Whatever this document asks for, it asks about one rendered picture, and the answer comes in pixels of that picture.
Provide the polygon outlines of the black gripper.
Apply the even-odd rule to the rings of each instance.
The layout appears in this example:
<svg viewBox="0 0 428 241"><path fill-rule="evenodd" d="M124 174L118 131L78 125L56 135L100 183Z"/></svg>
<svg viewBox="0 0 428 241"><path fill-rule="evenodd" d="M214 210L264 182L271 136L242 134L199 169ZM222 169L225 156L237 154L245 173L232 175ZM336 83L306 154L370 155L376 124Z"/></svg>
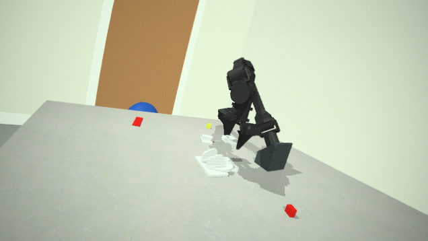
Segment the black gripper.
<svg viewBox="0 0 428 241"><path fill-rule="evenodd" d="M241 120L240 123L237 123L234 121L228 121L227 123L223 123L223 132L224 135L230 135L232 132L235 124L240 126L240 131L238 131L239 137L238 137L238 143L237 143L237 150L240 150L241 147L253 136L260 136L261 129L258 125L255 125L253 123L249 123L250 119L248 119L248 115L250 110L253 111L253 108L251 108L251 104L237 104L232 102L231 104L234 106L234 109L241 108Z"/></svg>

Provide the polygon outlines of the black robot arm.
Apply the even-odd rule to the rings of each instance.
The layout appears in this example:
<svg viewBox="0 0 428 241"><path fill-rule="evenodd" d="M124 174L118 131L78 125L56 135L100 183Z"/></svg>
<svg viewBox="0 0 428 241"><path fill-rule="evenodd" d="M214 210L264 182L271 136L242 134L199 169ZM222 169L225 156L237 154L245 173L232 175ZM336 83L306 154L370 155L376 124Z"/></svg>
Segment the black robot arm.
<svg viewBox="0 0 428 241"><path fill-rule="evenodd" d="M256 116L255 121L261 129L260 138L264 138L266 146L270 146L274 143L279 143L277 133L281 130L275 120L265 109L260 97L258 88L255 84L256 76L254 74L254 68L250 61L245 58L240 58L233 62L233 69L227 72L227 84L230 92L231 99L237 104L252 104L254 105ZM218 110L218 119L223 123L228 121L236 121L237 123L241 120L241 108L237 110L232 108L222 108ZM276 129L274 129L275 127ZM273 129L273 130L271 130ZM271 131L268 131L271 130ZM267 131L267 132L265 132ZM265 133L262 133L265 132Z"/></svg>

